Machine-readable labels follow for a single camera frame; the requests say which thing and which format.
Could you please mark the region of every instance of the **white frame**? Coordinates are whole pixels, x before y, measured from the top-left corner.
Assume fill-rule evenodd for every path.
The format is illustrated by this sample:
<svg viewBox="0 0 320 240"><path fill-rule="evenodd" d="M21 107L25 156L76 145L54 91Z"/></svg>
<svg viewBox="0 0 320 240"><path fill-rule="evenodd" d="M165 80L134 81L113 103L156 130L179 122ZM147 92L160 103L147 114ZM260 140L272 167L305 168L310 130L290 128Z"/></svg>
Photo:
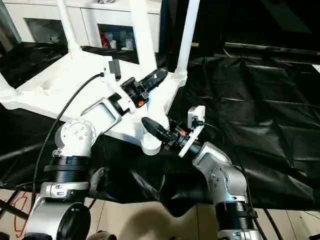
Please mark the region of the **white frame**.
<svg viewBox="0 0 320 240"><path fill-rule="evenodd" d="M57 6L5 3L10 17L23 42L35 42L24 18L61 20ZM79 7L67 7L77 42L88 46L88 36Z"/></svg>
<svg viewBox="0 0 320 240"><path fill-rule="evenodd" d="M133 27L132 14L129 11L81 8L90 46L101 48L98 24ZM154 52L159 51L160 15L148 13Z"/></svg>

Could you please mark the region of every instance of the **black cable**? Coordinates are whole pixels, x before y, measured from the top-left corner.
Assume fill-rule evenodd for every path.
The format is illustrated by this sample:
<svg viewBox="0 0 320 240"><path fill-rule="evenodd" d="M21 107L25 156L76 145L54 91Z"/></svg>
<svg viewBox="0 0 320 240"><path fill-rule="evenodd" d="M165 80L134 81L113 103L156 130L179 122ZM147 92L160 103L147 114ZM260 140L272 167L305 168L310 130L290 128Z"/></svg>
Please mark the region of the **black cable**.
<svg viewBox="0 0 320 240"><path fill-rule="evenodd" d="M316 215L313 215L313 214L311 214L311 213L309 213L309 212L307 212L307 211L304 211L304 212L305 212L306 214L312 216L312 217L315 217L316 219L320 219L320 217L318 217L318 216L316 216Z"/></svg>
<svg viewBox="0 0 320 240"><path fill-rule="evenodd" d="M40 160L42 157L42 154L45 150L45 147L47 145L47 142L49 140L50 135L52 134L55 126L57 125L58 121L60 120L60 118L62 117L62 115L65 113L65 111L67 110L67 108L69 107L69 105L71 104L71 102L75 99L75 97L79 94L79 92L86 86L88 85L92 80L98 78L98 77L103 77L104 74L101 72L99 74L96 74L94 76L92 76L89 80L87 80L73 95L72 97L69 99L69 101L65 104L64 108L62 109L62 111L59 113L59 115L56 117L56 120L54 121L54 123L52 124L48 134L46 135L46 138L43 142L42 148L40 150L40 153L36 159L36 163L35 163L35 169L34 169L34 174L33 174L33 180L32 180L32 197L31 197L31 207L34 206L35 201L36 201L36 181L37 181L37 175L38 175L38 169L39 169L39 164L40 164Z"/></svg>
<svg viewBox="0 0 320 240"><path fill-rule="evenodd" d="M90 203L90 205L89 205L88 209L91 209L91 208L94 206L94 204L96 203L96 201L97 201L97 199L96 199L96 198L95 198L95 199L93 199L93 201Z"/></svg>
<svg viewBox="0 0 320 240"><path fill-rule="evenodd" d="M244 176L244 178L245 178L245 182L246 182L246 186L247 186L247 188L246 188L246 193L247 193L247 197L248 197L248 202L249 202L249 204L250 204L251 210L253 211L253 210L254 210L254 206L253 206L253 203L252 203L251 192L250 192L249 181L248 181L246 169L244 168L244 166L243 166L243 164L242 164L242 162L241 162L241 160L240 160L240 158L239 158L239 156L238 156L238 154L237 154L234 146L233 146L233 145L231 144L231 142L229 141L226 133L224 133L224 132L221 131L219 128L217 128L216 126L213 126L213 125L211 125L211 124L209 124L209 123L206 123L206 122L204 122L204 123L198 122L198 123L199 123L200 125L205 125L205 126L208 126L208 127L211 127L211 128L213 128L213 129L215 129L215 130L228 142L228 144L229 144L230 147L232 148L232 151L234 152L234 154L235 154L235 156L236 156L236 158L237 158L237 160L238 160L238 162L239 162L239 165L240 165L242 174L243 174L243 176ZM261 228L261 226L260 226L260 223L258 222L258 220L257 220L256 217L253 218L253 221L254 221L254 223L255 223L255 225L256 225L256 228L258 229L258 231L259 231L262 239L263 239L263 240L268 240L267 237L266 237L266 235L265 235L265 233L264 233L264 231L262 230L262 228Z"/></svg>
<svg viewBox="0 0 320 240"><path fill-rule="evenodd" d="M268 211L268 209L264 208L263 211L265 212L265 215L268 217L268 219L269 219L269 221L270 221L270 223L271 223L271 225L272 225L272 227L273 227L273 229L275 231L275 234L278 237L278 239L279 240L283 240L283 237L281 236L281 233L280 233L280 231L279 231L274 219L272 218L270 212Z"/></svg>

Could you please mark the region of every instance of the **black pole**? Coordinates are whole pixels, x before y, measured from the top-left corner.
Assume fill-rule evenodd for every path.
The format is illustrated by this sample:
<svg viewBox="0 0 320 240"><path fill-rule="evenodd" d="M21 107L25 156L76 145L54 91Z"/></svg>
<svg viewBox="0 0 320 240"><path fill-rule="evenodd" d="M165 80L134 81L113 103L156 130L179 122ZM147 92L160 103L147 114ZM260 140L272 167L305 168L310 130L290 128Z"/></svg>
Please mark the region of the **black pole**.
<svg viewBox="0 0 320 240"><path fill-rule="evenodd" d="M28 217L29 217L29 215L26 214L25 212L15 208L14 206L11 206L9 203L7 203L5 201L2 201L1 199L0 199L0 208L2 210L4 210L5 212L11 213L13 215L16 215L19 218L22 218L24 220L27 220Z"/></svg>

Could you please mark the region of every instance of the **red object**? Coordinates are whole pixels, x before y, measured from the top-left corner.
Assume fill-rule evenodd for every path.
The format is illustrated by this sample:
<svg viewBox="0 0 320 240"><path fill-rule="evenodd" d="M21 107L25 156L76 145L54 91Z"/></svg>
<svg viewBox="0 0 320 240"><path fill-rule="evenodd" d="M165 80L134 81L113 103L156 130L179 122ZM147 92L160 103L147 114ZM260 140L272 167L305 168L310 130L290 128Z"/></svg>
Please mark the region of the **red object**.
<svg viewBox="0 0 320 240"><path fill-rule="evenodd" d="M100 39L101 39L101 45L104 49L108 49L108 40L106 39L104 33L102 32L102 30L100 29Z"/></svg>
<svg viewBox="0 0 320 240"><path fill-rule="evenodd" d="M138 102L138 106L139 106L139 107L143 106L144 104L145 104L145 102L142 101L142 100Z"/></svg>

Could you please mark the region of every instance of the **black plastic sheet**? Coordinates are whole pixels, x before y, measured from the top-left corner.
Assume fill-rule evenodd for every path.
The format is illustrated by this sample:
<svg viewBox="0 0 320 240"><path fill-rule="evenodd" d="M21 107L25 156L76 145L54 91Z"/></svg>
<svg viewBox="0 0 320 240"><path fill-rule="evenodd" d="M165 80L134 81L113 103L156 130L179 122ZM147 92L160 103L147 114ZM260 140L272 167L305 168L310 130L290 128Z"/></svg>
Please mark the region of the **black plastic sheet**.
<svg viewBox="0 0 320 240"><path fill-rule="evenodd" d="M132 52L84 49L137 62ZM0 72L18 85L65 53L59 46L24 43L0 58ZM235 165L241 159L255 207L319 209L320 74L310 65L190 59L188 81L178 91L169 117L186 123L190 107L205 105L206 121L225 132L228 141L209 127L199 139L224 150ZM2 106L0 113L0 187L30 191L35 161L53 120ZM55 149L53 139L40 164L39 189L46 180L42 169ZM93 198L160 201L176 217L197 202L211 203L202 174L191 159L179 158L173 150L147 156L138 146L103 135L92 148L90 176L97 170L102 178L89 193Z"/></svg>

